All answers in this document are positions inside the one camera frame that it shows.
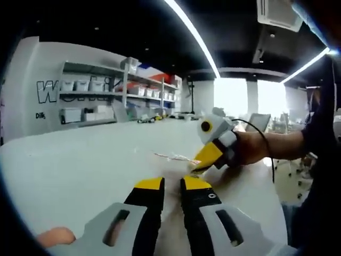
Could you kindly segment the person's left hand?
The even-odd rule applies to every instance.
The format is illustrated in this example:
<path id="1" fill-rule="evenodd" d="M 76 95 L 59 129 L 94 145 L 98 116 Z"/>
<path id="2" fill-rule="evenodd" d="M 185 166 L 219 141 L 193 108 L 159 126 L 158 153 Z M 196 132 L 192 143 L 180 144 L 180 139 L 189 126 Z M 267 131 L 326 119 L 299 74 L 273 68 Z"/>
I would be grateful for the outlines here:
<path id="1" fill-rule="evenodd" d="M 66 227 L 55 227 L 39 234 L 37 241 L 43 247 L 53 247 L 59 244 L 71 244 L 76 238 L 73 232 Z"/>

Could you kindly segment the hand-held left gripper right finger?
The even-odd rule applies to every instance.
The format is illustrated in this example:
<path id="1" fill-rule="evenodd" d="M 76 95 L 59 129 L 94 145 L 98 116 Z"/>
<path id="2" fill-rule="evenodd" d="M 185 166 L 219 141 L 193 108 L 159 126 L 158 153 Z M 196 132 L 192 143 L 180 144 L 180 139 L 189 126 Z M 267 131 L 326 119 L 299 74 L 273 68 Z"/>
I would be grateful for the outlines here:
<path id="1" fill-rule="evenodd" d="M 222 203 L 203 179 L 184 176 L 180 191 L 192 255 L 295 255 L 295 248 L 266 238 L 258 222 Z"/>

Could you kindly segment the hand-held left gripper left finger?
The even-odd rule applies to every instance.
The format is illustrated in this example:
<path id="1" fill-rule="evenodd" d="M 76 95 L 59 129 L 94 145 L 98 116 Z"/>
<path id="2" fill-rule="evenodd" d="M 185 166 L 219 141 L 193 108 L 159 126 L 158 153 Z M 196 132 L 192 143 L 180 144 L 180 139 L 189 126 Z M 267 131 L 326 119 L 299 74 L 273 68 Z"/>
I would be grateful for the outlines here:
<path id="1" fill-rule="evenodd" d="M 50 255 L 153 255 L 161 225 L 165 179 L 139 181 L 124 202 L 90 220 L 82 237 L 55 245 Z"/>

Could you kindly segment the person's right hand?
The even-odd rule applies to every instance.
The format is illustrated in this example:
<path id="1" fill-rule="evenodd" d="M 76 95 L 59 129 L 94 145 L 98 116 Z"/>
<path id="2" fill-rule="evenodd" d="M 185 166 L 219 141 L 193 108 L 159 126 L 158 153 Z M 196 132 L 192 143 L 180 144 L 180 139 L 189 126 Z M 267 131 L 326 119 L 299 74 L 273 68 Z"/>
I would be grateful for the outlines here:
<path id="1" fill-rule="evenodd" d="M 232 146 L 235 156 L 232 159 L 232 167 L 254 164 L 265 157 L 269 157 L 267 139 L 261 132 L 233 131 L 237 141 Z"/>

